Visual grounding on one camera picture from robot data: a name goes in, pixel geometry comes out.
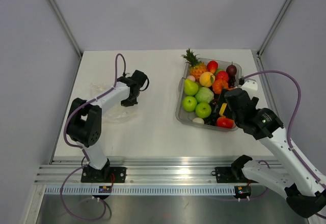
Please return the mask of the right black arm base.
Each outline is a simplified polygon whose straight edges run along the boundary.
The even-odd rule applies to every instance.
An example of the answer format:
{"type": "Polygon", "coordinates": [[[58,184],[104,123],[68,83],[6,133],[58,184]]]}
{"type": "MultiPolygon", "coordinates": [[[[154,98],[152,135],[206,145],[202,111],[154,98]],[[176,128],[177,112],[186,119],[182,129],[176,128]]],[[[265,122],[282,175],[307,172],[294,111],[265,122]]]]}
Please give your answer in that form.
{"type": "Polygon", "coordinates": [[[217,183],[247,183],[247,179],[236,177],[230,166],[218,166],[211,171],[211,175],[215,177],[217,183]]]}

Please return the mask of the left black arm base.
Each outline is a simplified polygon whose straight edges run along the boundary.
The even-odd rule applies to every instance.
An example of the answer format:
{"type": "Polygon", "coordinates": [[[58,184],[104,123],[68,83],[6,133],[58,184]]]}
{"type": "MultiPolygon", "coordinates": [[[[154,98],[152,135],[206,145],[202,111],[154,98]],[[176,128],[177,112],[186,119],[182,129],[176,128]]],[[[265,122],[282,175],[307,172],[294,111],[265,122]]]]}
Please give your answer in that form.
{"type": "Polygon", "coordinates": [[[82,183],[124,183],[126,179],[126,167],[106,167],[96,170],[90,166],[83,169],[82,183]]]}

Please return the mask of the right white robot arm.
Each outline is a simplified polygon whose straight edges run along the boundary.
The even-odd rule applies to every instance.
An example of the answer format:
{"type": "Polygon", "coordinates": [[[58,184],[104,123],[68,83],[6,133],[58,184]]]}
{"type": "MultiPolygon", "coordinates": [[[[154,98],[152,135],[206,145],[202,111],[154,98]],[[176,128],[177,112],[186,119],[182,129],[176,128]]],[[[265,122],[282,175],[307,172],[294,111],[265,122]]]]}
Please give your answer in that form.
{"type": "Polygon", "coordinates": [[[234,121],[244,133],[264,145],[288,173],[282,175],[242,155],[232,162],[230,178],[238,182],[258,182],[282,196],[299,216],[320,216],[325,211],[325,175],[290,141],[289,130],[269,108],[258,109],[257,97],[246,88],[223,89],[218,107],[221,115],[234,121]]]}

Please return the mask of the clear zip top bag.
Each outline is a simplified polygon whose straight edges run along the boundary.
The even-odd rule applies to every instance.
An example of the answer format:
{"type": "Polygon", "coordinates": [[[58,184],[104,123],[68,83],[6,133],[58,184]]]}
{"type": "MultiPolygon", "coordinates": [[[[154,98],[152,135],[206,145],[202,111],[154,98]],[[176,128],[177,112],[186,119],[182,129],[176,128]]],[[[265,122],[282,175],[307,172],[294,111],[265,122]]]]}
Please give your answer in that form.
{"type": "Polygon", "coordinates": [[[104,124],[121,124],[136,117],[138,105],[123,107],[121,101],[128,98],[129,87],[117,82],[115,88],[105,83],[90,85],[91,98],[96,98],[92,105],[102,108],[102,122],[104,124]]]}

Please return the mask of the green toy cabbage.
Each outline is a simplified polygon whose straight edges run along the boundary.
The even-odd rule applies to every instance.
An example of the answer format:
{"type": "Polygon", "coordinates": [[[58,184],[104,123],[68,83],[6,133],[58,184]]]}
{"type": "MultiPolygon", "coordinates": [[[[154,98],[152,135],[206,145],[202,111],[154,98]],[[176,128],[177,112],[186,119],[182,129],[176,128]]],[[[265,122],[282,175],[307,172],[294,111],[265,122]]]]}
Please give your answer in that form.
{"type": "Polygon", "coordinates": [[[195,98],[198,103],[210,103],[214,99],[214,93],[207,87],[201,87],[196,93],[195,98]]]}

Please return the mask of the green toy pear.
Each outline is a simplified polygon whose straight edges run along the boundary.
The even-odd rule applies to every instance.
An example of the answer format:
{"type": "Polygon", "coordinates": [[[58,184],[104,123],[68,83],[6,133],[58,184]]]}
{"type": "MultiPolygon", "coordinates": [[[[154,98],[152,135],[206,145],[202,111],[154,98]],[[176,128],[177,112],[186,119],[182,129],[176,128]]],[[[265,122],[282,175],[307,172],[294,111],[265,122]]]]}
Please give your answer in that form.
{"type": "Polygon", "coordinates": [[[187,96],[194,96],[199,90],[199,87],[198,85],[190,80],[190,79],[186,79],[184,81],[184,93],[187,95],[187,96]]]}

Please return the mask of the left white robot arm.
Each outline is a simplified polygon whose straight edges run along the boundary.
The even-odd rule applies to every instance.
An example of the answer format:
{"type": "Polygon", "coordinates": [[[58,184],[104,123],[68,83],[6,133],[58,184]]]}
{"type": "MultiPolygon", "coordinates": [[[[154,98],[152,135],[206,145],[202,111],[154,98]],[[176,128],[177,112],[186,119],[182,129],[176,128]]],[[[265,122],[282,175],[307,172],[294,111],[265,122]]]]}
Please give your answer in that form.
{"type": "Polygon", "coordinates": [[[102,131],[102,116],[115,105],[123,107],[137,105],[137,97],[143,91],[143,85],[149,85],[148,76],[136,70],[131,76],[123,75],[108,91],[90,101],[76,98],[72,101],[68,118],[64,126],[64,140],[70,146],[82,149],[87,160],[83,167],[81,181],[84,183],[111,182],[113,170],[105,156],[99,139],[102,131]]]}

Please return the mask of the orange toy persimmon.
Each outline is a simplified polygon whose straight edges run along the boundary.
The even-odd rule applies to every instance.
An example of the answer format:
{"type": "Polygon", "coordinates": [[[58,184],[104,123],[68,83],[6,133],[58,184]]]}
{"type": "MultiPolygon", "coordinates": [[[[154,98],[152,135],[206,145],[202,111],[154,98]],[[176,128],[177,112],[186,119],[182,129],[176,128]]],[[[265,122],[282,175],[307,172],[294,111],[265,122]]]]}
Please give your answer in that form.
{"type": "Polygon", "coordinates": [[[212,84],[212,90],[215,94],[219,95],[223,89],[228,89],[228,83],[223,79],[215,80],[212,84]]]}

